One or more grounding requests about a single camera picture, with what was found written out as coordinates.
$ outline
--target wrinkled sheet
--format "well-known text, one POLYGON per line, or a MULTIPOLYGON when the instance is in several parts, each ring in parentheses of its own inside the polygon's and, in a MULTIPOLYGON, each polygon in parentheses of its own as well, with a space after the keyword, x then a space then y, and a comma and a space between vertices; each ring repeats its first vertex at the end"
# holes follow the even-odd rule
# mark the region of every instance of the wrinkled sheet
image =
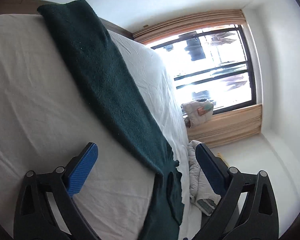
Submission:
MULTIPOLYGON (((153 50, 110 34, 180 161, 185 209, 179 239, 183 239, 190 207, 188 140, 172 78, 153 50)), ((137 239, 154 174, 123 149, 85 105, 43 18, 0 15, 0 223, 11 235, 24 174, 52 172, 88 142, 98 145, 99 157, 74 196, 76 204, 101 239, 137 239)))

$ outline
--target silver screw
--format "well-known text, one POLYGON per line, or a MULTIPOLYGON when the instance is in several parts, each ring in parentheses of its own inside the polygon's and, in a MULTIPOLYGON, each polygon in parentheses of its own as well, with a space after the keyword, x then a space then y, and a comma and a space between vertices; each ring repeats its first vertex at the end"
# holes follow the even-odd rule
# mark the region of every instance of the silver screw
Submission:
POLYGON ((33 176, 33 171, 28 171, 26 174, 27 177, 32 177, 33 176))
POLYGON ((230 167, 229 171, 233 174, 236 174, 238 172, 238 169, 236 167, 230 167))
POLYGON ((60 166, 60 167, 56 168, 56 173, 63 173, 64 170, 65 170, 65 168, 60 166))
POLYGON ((262 177, 268 176, 268 174, 267 174, 265 171, 260 171, 260 175, 261 175, 262 177))

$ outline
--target fitted sheet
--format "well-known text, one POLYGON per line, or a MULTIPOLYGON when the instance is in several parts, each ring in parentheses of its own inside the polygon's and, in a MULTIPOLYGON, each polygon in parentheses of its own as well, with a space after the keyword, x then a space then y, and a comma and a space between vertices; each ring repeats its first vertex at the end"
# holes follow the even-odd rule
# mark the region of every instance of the fitted sheet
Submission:
MULTIPOLYGON (((190 207, 188 140, 172 78, 153 50, 111 31, 110 35, 180 161, 183 239, 190 207)), ((77 206, 101 239, 137 239, 154 174, 112 138, 83 102, 43 18, 0 15, 0 223, 11 235, 24 174, 52 172, 88 142, 98 145, 99 156, 74 196, 77 206)))

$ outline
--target blanket fold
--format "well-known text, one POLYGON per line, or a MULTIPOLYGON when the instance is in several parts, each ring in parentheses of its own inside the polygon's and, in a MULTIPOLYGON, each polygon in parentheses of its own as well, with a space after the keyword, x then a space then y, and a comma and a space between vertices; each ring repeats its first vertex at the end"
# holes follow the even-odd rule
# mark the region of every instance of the blanket fold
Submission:
POLYGON ((108 31, 85 0, 42 5, 38 12, 90 109, 128 152, 155 172, 138 239, 178 239, 184 207, 178 161, 108 31))

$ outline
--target window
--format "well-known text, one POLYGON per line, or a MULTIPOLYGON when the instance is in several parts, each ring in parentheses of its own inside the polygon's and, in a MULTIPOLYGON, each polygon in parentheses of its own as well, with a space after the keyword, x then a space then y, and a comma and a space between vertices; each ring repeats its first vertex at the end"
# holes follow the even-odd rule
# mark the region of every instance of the window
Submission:
POLYGON ((256 104, 251 57, 240 25, 204 28, 147 46, 167 65, 180 104, 209 99, 213 114, 256 104))

